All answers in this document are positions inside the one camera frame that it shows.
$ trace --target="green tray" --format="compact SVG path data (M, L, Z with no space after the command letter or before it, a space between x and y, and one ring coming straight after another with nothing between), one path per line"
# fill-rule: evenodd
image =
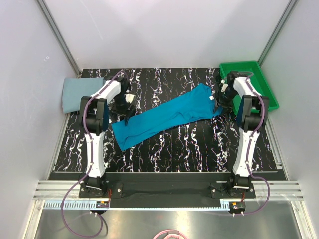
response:
M254 75L251 77L251 83L255 87L255 89L264 96L269 97L269 111L279 108L278 101L275 97L275 94L271 90L266 77L264 76L259 64L257 61L241 61L241 62L228 62L221 63L220 67L220 75L222 78L225 78L227 74L231 71L251 71ZM234 103L234 113L237 115L239 105L241 102L241 98L239 95L236 95L233 99Z

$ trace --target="black mounting plate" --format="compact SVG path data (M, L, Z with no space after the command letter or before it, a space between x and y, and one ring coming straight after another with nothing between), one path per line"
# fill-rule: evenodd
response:
M226 183L210 183L211 197L213 199L238 199L243 198L243 192L245 192L245 198L256 198L254 185L251 184L250 189L226 189Z
M121 198L123 192L123 183L112 182L108 183L108 189L111 189L111 198ZM79 193L79 198L108 198L107 192L102 190L86 187L83 183Z

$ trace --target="black and white marble mat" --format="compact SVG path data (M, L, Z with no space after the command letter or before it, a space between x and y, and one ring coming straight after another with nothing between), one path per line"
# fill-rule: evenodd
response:
M81 77L115 75L118 69L85 69ZM212 87L218 68L129 69L126 70L137 96L137 112L167 102L191 91L199 83ZM82 172L87 166L87 148L78 113L71 113L54 171ZM229 113L211 120L165 130L142 143L121 151L109 129L104 140L104 161L108 172L224 172L230 171L237 154L239 130L235 115ZM256 143L254 171L276 171L266 132Z

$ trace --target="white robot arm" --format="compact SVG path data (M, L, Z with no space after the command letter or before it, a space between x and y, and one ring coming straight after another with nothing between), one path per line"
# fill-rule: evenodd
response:
M235 189L249 189L251 186L251 177L247 166L252 171L252 161L255 150L255 144L260 134L255 132L252 136L252 142L249 148L249 157L247 158L248 143L251 139L252 132L257 128L261 121L261 102L254 94L260 95L247 78L247 74L232 71L227 75L227 83L221 81L222 87L216 92L216 106L224 107L224 109L232 108L232 100L236 95L241 97L241 103L236 117L236 122L239 127L239 146L237 158L232 168L232 175L228 182L228 187ZM261 96L265 105L265 116L262 127L266 125L269 98ZM257 109L258 112L252 112L252 109Z
M132 102L135 96L128 94L130 91L130 82L128 79L118 77L117 80L106 80L103 89L106 85L107 88L101 92L89 105L86 115L86 126L93 139L93 148L91 147L90 136L86 133L85 139L87 144L87 160L88 165L91 163L91 151L93 151L93 165L88 177L85 180L86 187L97 188L103 190L103 176L105 173L104 156L103 156L103 139L105 131L109 124L109 109L108 104L114 99L114 104L111 111L125 116L125 123L127 124L129 117L133 112ZM83 114L84 108L91 96L84 96L81 99L80 106L80 124L83 127Z

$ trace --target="purple cable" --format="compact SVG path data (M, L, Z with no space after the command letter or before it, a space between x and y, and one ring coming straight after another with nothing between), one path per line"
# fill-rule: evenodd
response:
M258 126L255 128L255 130L251 133L250 137L252 138L254 136L254 134L261 128L263 122L264 122L264 118L265 118L265 104L263 102L263 99L260 97L259 94L257 94L256 92L253 91L253 88L251 86L251 84L248 82L248 79L250 79L250 77L252 77L254 75L253 72L245 72L245 73L250 73L249 76L247 76L246 78L246 81L245 83L247 84L248 88L254 93L255 96L258 97L259 101L261 102L261 120L258 124ZM246 153L246 163L248 164L248 157L249 157L249 150L250 150L250 146L251 146L251 141L252 139L249 139L249 142L248 142L248 147L247 147L247 153ZM263 177L258 177L258 176L254 176L252 171L250 170L250 168L247 166L247 170L250 174L250 176L253 178L253 179L259 179L259 180L263 180L266 185L267 185L267 189L268 189L268 195L267 195L267 198L266 198L266 201L265 203L257 210L253 211L253 212L250 212L250 213L245 213L245 215L253 215L255 213L258 213L260 212L261 210L263 210L263 208L267 205L268 201L269 201L269 198L270 198L270 186L269 186L269 183L267 182L267 180Z
M63 220L63 223L64 223L65 227L66 227L72 234L74 234L74 235L76 235L76 236L78 236L78 237L80 237L80 238L94 238L94 237L98 236L98 235L101 233L101 231L102 231L103 221L104 221L104 219L103 219L103 217L102 217L101 215L96 214L96 215L99 217L99 219L101 220L101 227L100 227L100 229L98 230L98 232L97 232L96 234L94 234L94 235L92 235L92 236L84 236L84 235L81 235L81 234L76 233L75 231L73 231L73 230L69 227L69 225L67 224L67 222L66 222L66 220L65 220L64 213L63 213L63 206L64 206L65 199L67 198L67 196L69 195L69 193L73 190L73 188L75 188L76 185L78 185L81 181L83 181L83 180L89 175L89 173L91 172L91 169L92 169L92 164L93 164L93 138L92 138L92 136L91 136L91 134L90 134L90 132L89 132L87 126L86 126L86 113L87 113L87 111L88 111L88 107L89 107L90 103L91 103L96 97L98 97L103 91L105 91L105 89L106 89L106 88L118 77L118 75L120 75L122 72L124 72L125 76L127 77L127 74L126 74L126 72L125 72L124 70L119 71L107 84L105 84L105 86L104 86L98 93L96 93L94 96L92 96L92 97L89 99L89 101L86 103L85 108L84 108L84 112L83 112L83 127L84 127L85 132L89 135L89 138L90 138L90 144L91 144L91 149L92 149L92 150L91 150L91 163L90 163L90 167L89 167L88 172L87 172L79 181L77 181L77 182L66 192L66 194L65 194L65 196L64 196L64 198L63 198L63 200L62 200L62 203L61 203L61 216L62 216L62 220Z

